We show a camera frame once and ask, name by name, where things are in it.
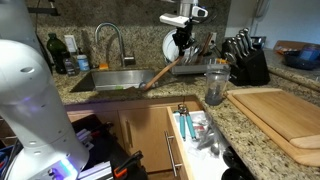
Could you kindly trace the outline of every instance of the drawer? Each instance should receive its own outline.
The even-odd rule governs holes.
[[[190,163],[188,162],[187,154],[183,150],[183,142],[180,136],[179,129],[174,124],[174,118],[172,116],[172,110],[167,107],[168,111],[168,131],[165,131],[165,138],[168,146],[168,153],[170,156],[171,166],[176,179],[181,180],[193,180]]]

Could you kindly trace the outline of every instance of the sponge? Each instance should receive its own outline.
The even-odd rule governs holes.
[[[99,64],[99,70],[108,70],[109,64],[108,63],[100,63]]]

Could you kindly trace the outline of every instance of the stainless steel sink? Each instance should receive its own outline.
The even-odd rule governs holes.
[[[121,90],[139,88],[155,76],[154,70],[92,71],[71,92]]]

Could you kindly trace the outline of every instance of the faucet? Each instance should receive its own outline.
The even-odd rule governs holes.
[[[96,28],[96,31],[94,34],[95,42],[96,43],[99,42],[99,32],[100,32],[101,28],[104,26],[110,26],[117,32],[118,40],[119,40],[119,47],[120,47],[121,66],[126,67],[127,65],[134,65],[135,64],[134,56],[126,57],[126,54],[124,51],[124,46],[123,46],[122,36],[121,36],[119,28],[116,25],[109,23],[109,22],[99,24],[99,26]]]

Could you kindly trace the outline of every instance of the bottle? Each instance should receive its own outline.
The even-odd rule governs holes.
[[[47,49],[52,56],[52,60],[55,64],[55,70],[58,74],[67,74],[62,56],[62,52],[67,51],[67,46],[57,38],[56,33],[49,33],[48,35],[50,39],[47,42]]]
[[[79,64],[80,71],[90,70],[88,58],[86,55],[83,54],[83,52],[81,51],[81,48],[79,48],[79,51],[78,51],[77,61]]]
[[[76,76],[79,74],[79,68],[74,58],[70,56],[68,51],[62,52],[63,63],[68,76]]]

